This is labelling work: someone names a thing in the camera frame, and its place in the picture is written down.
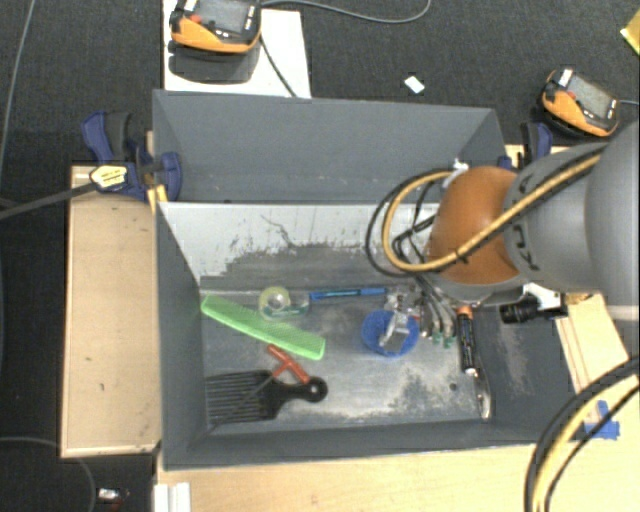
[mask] black carpet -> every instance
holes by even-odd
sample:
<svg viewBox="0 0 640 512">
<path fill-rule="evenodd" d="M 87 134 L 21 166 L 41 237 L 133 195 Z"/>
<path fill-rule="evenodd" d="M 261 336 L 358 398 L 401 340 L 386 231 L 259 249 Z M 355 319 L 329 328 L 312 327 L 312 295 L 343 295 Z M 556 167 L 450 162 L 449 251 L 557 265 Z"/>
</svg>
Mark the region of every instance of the black carpet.
<svg viewBox="0 0 640 512">
<path fill-rule="evenodd" d="M 3 3 L 0 115 L 28 3 Z M 401 16 L 423 2 L 334 3 Z M 557 66 L 575 66 L 614 95 L 638 99 L 638 57 L 619 35 L 637 8 L 636 0 L 433 0 L 424 19 L 393 27 L 303 8 L 312 94 L 488 106 L 498 112 L 506 141 L 519 142 L 518 125 Z M 88 158 L 78 126 L 95 110 L 132 112 L 136 134 L 151 128 L 151 90 L 161 86 L 161 19 L 157 0 L 38 0 L 17 82 L 3 197 L 27 201 L 64 189 L 71 163 Z M 411 74 L 426 86 L 421 95 L 403 85 Z M 625 108 L 624 123 L 635 116 Z M 575 143 L 560 136 L 556 142 Z M 48 207 L 0 225 L 0 436 L 58 438 L 65 212 Z M 89 465 L 98 487 L 129 491 L 122 510 L 149 509 L 150 457 Z M 84 478 L 81 468 L 56 461 L 53 449 L 0 444 L 0 512 L 82 511 Z"/>
</svg>

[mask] cable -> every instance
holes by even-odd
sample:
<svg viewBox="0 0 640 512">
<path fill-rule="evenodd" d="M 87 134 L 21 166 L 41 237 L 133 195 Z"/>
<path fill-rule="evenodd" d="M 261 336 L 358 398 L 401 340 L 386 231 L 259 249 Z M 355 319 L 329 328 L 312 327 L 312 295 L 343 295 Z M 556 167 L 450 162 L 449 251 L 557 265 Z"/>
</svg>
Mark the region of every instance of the cable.
<svg viewBox="0 0 640 512">
<path fill-rule="evenodd" d="M 384 23 L 388 25 L 400 25 L 403 23 L 411 23 L 412 21 L 419 20 L 425 14 L 427 14 L 429 9 L 431 8 L 431 0 L 427 0 L 427 4 L 422 8 L 422 10 L 417 14 L 414 14 L 413 16 L 409 16 L 408 18 L 388 19 L 388 18 L 378 18 L 376 16 L 368 16 L 366 14 L 347 11 L 346 9 L 333 7 L 332 5 L 321 4 L 318 2 L 311 2 L 308 0 L 268 0 L 266 2 L 262 2 L 262 7 L 273 7 L 275 5 L 283 5 L 283 4 L 305 5 L 307 7 L 315 7 L 317 9 L 324 9 L 325 11 L 329 11 L 329 12 L 344 14 L 346 16 L 351 16 L 352 18 L 356 18 L 359 20 L 371 21 L 373 23 Z"/>
<path fill-rule="evenodd" d="M 608 371 L 569 400 L 547 426 L 538 440 L 527 469 L 524 493 L 525 512 L 540 512 L 543 505 L 541 496 L 545 477 L 553 465 L 553 460 L 558 456 L 559 447 L 564 446 L 575 433 L 597 402 L 599 395 L 622 380 L 637 375 L 639 368 L 640 360 L 638 356 L 634 356 Z"/>
<path fill-rule="evenodd" d="M 56 450 L 59 448 L 58 444 L 54 443 L 53 441 L 28 436 L 0 437 L 0 444 L 2 443 L 32 443 L 55 448 Z M 92 512 L 96 506 L 96 481 L 93 478 L 93 474 L 91 473 L 91 470 L 89 469 L 89 466 L 87 466 L 87 463 L 85 461 L 77 458 L 73 458 L 71 460 L 75 460 L 87 475 L 87 481 L 89 483 L 89 495 L 91 496 L 89 498 L 89 507 L 87 508 L 87 511 Z"/>
<path fill-rule="evenodd" d="M 19 215 L 21 213 L 26 213 L 31 210 L 42 208 L 43 206 L 49 206 L 61 201 L 67 201 L 68 199 L 73 199 L 74 197 L 78 197 L 89 192 L 94 192 L 95 190 L 96 186 L 93 183 L 86 183 L 85 185 L 74 187 L 70 190 L 64 190 L 62 192 L 58 192 L 57 194 L 52 194 L 41 199 L 36 199 L 35 201 L 21 204 L 0 212 L 0 221 L 13 217 L 14 215 Z"/>
<path fill-rule="evenodd" d="M 380 212 L 385 207 L 387 202 L 391 200 L 391 198 L 393 198 L 396 194 L 398 194 L 404 187 L 410 185 L 411 183 L 414 183 L 419 179 L 422 179 L 428 176 L 434 176 L 436 174 L 442 175 L 443 173 L 445 176 L 448 176 L 450 174 L 448 171 L 428 171 L 423 174 L 417 174 L 415 176 L 411 176 L 410 178 L 407 178 L 403 182 L 396 185 L 387 195 L 385 195 L 382 198 L 382 201 L 378 203 L 378 206 L 376 206 L 376 209 L 374 210 L 373 215 L 371 216 L 371 220 L 369 221 L 369 225 L 367 226 L 367 233 L 365 235 L 365 241 L 364 241 L 364 251 L 365 251 L 365 254 L 367 255 L 367 259 L 369 260 L 369 263 L 371 263 L 373 268 L 375 268 L 381 274 L 389 277 L 399 277 L 399 278 L 411 277 L 411 275 L 406 272 L 392 272 L 385 269 L 384 267 L 380 266 L 380 264 L 373 257 L 373 253 L 371 252 L 371 237 L 373 235 L 373 228 L 376 224 L 378 216 L 380 215 Z"/>
<path fill-rule="evenodd" d="M 267 59 L 269 60 L 269 64 L 271 64 L 271 67 L 276 72 L 276 75 L 278 75 L 278 78 L 282 82 L 282 85 L 285 86 L 285 88 L 287 89 L 287 91 L 289 92 L 289 94 L 291 95 L 292 98 L 297 98 L 298 95 L 293 91 L 293 89 L 291 87 L 291 84 L 289 84 L 289 82 L 287 82 L 287 79 L 280 72 L 280 69 L 278 68 L 278 66 L 276 66 L 276 63 L 273 60 L 273 57 L 271 57 L 271 54 L 269 53 L 269 50 L 267 49 L 267 45 L 264 44 L 264 38 L 262 37 L 262 34 L 260 34 L 260 44 L 262 45 L 262 49 L 264 50 L 264 54 L 267 56 Z"/>
<path fill-rule="evenodd" d="M 422 222 L 414 224 L 412 227 L 410 227 L 406 231 L 403 231 L 398 236 L 396 236 L 391 242 L 391 247 L 394 253 L 396 254 L 396 256 L 398 256 L 400 259 L 402 259 L 402 257 L 404 256 L 403 261 L 410 263 L 409 259 L 406 258 L 406 256 L 404 255 L 404 251 L 402 250 L 402 242 L 404 242 L 405 240 L 409 240 L 409 243 L 411 245 L 411 248 L 413 249 L 413 252 L 418 257 L 420 262 L 424 263 L 425 262 L 424 256 L 422 254 L 422 251 L 420 251 L 418 247 L 416 247 L 416 244 L 413 241 L 413 235 L 420 233 L 425 229 L 431 227 L 431 225 L 433 225 L 435 220 L 436 220 L 436 216 L 431 215 L 430 217 L 426 218 Z"/>
<path fill-rule="evenodd" d="M 549 485 L 549 489 L 547 490 L 547 495 L 545 497 L 544 500 L 544 510 L 545 512 L 549 512 L 549 510 L 551 509 L 551 498 L 553 497 L 553 492 L 556 489 L 556 486 L 558 485 L 558 482 L 560 481 L 560 478 L 562 477 L 563 473 L 565 472 L 565 470 L 567 469 L 567 467 L 569 466 L 569 463 L 574 459 L 574 457 L 576 455 L 578 455 L 578 453 L 580 452 L 580 450 L 582 450 L 582 448 L 584 448 L 584 446 L 591 440 L 593 439 L 596 434 L 598 432 L 600 432 L 600 430 L 602 430 L 602 428 L 609 422 L 611 421 L 611 418 L 613 418 L 619 411 L 620 409 L 622 409 L 626 403 L 631 400 L 631 397 L 633 397 L 633 395 L 635 395 L 638 390 L 640 390 L 640 386 L 636 386 L 634 388 L 632 388 L 631 390 L 629 390 L 612 408 L 611 410 L 605 414 L 598 423 L 596 423 L 596 425 L 587 433 L 587 435 L 580 440 L 580 442 L 577 444 L 577 446 L 571 451 L 571 453 L 569 454 L 569 456 L 567 457 L 567 459 L 563 462 L 562 466 L 560 466 L 560 469 L 558 470 L 558 472 L 556 473 L 556 476 L 553 478 L 553 480 L 551 481 L 551 485 Z"/>
<path fill-rule="evenodd" d="M 480 232 L 476 233 L 473 237 L 467 240 L 460 247 L 451 251 L 447 255 L 438 258 L 437 260 L 430 261 L 427 263 L 421 264 L 412 264 L 401 261 L 396 255 L 393 253 L 393 250 L 389 243 L 389 233 L 391 231 L 391 222 L 393 220 L 394 214 L 396 210 L 400 206 L 400 203 L 407 197 L 411 192 L 413 192 L 418 187 L 435 181 L 436 179 L 442 179 L 450 174 L 450 172 L 446 173 L 436 173 L 434 175 L 426 175 L 420 179 L 417 179 L 411 183 L 409 183 L 406 187 L 400 190 L 397 195 L 391 200 L 389 204 L 389 208 L 387 209 L 384 221 L 382 225 L 382 249 L 385 253 L 387 259 L 391 262 L 391 264 L 406 272 L 437 272 L 441 271 L 444 268 L 457 263 L 460 260 L 464 260 L 467 256 L 469 256 L 472 252 L 478 250 L 482 245 L 486 244 L 493 237 L 497 236 L 500 233 L 500 230 L 506 229 L 506 226 L 509 222 L 514 220 L 516 217 L 526 213 L 530 208 L 534 206 L 534 204 L 543 199 L 543 196 L 549 195 L 549 197 L 553 194 L 556 194 L 560 191 L 561 185 L 568 185 L 572 180 L 582 177 L 591 171 L 593 165 L 600 159 L 599 154 L 595 154 L 586 158 L 585 160 L 580 161 L 577 164 L 571 165 L 568 169 L 563 170 L 556 174 L 553 177 L 550 177 L 548 180 L 544 181 L 538 187 L 536 187 L 532 192 L 524 196 L 517 203 L 511 206 L 509 209 L 505 210 L 498 218 L 496 218 L 491 224 L 482 229 Z"/>
<path fill-rule="evenodd" d="M 2 185 L 2 167 L 4 166 L 4 155 L 7 149 L 7 139 L 9 135 L 9 120 L 11 118 L 11 109 L 13 107 L 13 93 L 16 89 L 16 79 L 18 78 L 18 69 L 20 67 L 20 60 L 22 59 L 22 51 L 24 50 L 24 43 L 29 33 L 29 26 L 31 25 L 31 18 L 33 17 L 33 8 L 36 5 L 36 0 L 31 0 L 29 5 L 29 12 L 24 22 L 24 28 L 22 29 L 22 38 L 18 45 L 18 53 L 16 54 L 16 60 L 13 64 L 13 73 L 11 74 L 11 83 L 9 85 L 9 93 L 7 94 L 7 110 L 4 113 L 4 123 L 2 125 L 2 141 L 0 141 L 0 186 Z"/>
</svg>

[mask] green comb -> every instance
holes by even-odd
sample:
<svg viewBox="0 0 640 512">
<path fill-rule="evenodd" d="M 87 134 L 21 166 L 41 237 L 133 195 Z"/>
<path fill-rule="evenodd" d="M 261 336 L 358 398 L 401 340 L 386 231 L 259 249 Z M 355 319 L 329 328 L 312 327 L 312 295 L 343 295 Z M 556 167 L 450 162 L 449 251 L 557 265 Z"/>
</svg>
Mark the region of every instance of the green comb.
<svg viewBox="0 0 640 512">
<path fill-rule="evenodd" d="M 207 295 L 200 309 L 221 324 L 301 357 L 317 361 L 324 355 L 324 338 L 283 322 L 269 322 L 258 311 L 217 295 Z"/>
</svg>

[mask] blue clamp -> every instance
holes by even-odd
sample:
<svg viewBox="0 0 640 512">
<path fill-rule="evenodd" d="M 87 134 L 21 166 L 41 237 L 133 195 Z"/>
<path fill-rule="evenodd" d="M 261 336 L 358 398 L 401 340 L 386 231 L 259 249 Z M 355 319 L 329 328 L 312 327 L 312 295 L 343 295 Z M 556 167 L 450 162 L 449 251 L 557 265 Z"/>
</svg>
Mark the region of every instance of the blue clamp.
<svg viewBox="0 0 640 512">
<path fill-rule="evenodd" d="M 154 162 L 145 147 L 127 137 L 129 114 L 107 114 L 99 110 L 81 124 L 84 143 L 100 167 L 91 174 L 91 181 L 102 193 L 123 194 L 138 201 L 147 201 L 151 175 L 161 183 L 170 201 L 178 199 L 182 187 L 182 168 L 177 153 L 168 152 Z"/>
<path fill-rule="evenodd" d="M 524 154 L 518 166 L 520 169 L 551 154 L 553 134 L 547 125 L 526 122 L 520 125 L 520 131 L 522 132 L 524 146 Z"/>
<path fill-rule="evenodd" d="M 498 158 L 498 167 L 506 169 L 507 171 L 513 171 L 513 161 L 510 156 L 502 155 Z"/>
</svg>

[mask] gray box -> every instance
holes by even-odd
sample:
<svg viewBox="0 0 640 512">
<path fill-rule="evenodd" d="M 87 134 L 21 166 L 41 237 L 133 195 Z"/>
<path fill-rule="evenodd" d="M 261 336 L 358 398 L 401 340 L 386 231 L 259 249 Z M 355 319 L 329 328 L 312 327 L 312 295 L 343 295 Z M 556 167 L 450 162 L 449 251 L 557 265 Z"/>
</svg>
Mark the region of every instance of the gray box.
<svg viewBox="0 0 640 512">
<path fill-rule="evenodd" d="M 362 251 L 377 201 L 456 157 L 494 164 L 504 145 L 488 109 L 160 91 L 154 136 L 157 154 L 180 153 L 185 177 L 181 202 L 157 216 L 167 469 L 533 442 L 571 396 L 551 323 L 504 326 L 495 310 L 478 313 L 495 404 L 483 422 L 457 347 L 421 341 L 401 359 L 373 354 L 359 325 L 381 299 L 342 299 L 300 320 L 327 337 L 321 361 L 297 358 L 327 381 L 327 398 L 206 435 L 204 379 L 275 362 L 264 343 L 202 315 L 203 293 L 390 285 Z"/>
</svg>

